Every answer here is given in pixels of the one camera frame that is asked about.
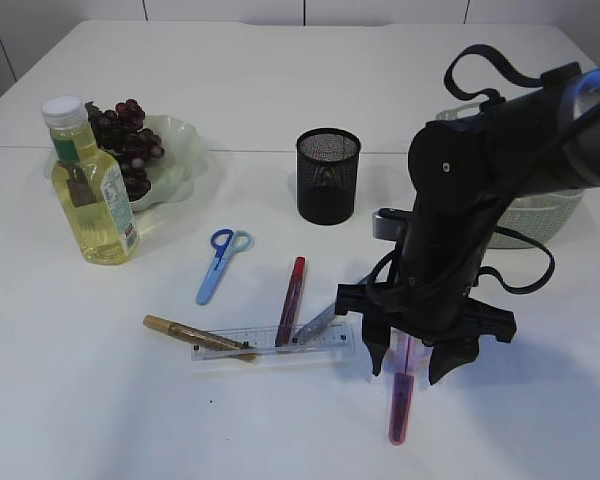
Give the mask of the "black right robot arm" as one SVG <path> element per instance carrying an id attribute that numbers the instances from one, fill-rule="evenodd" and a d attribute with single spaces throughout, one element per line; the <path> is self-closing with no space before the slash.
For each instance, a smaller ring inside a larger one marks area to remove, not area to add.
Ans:
<path id="1" fill-rule="evenodd" d="M 393 331 L 432 350 L 429 380 L 473 362 L 479 340 L 510 342 L 511 312 L 470 297 L 499 219 L 518 198 L 600 187 L 600 69 L 574 64 L 541 76 L 538 89 L 455 121 L 431 121 L 414 137 L 408 168 L 416 191 L 385 281 L 340 285 L 336 312 L 362 314 L 362 339 L 379 373 Z"/>

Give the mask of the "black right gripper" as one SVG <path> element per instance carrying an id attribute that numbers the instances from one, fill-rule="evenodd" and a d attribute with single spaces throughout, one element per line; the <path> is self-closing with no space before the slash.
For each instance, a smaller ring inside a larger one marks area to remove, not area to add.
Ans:
<path id="1" fill-rule="evenodd" d="M 434 344 L 428 381 L 435 385 L 454 369 L 477 359 L 479 336 L 492 335 L 499 342 L 509 343 L 517 331 L 511 311 L 469 296 L 474 285 L 463 280 L 424 300 L 403 297 L 401 304 L 391 310 L 372 302 L 364 285 L 340 284 L 335 311 L 338 315 L 363 315 L 362 341 L 369 352 L 373 376 L 381 373 L 393 329 Z"/>

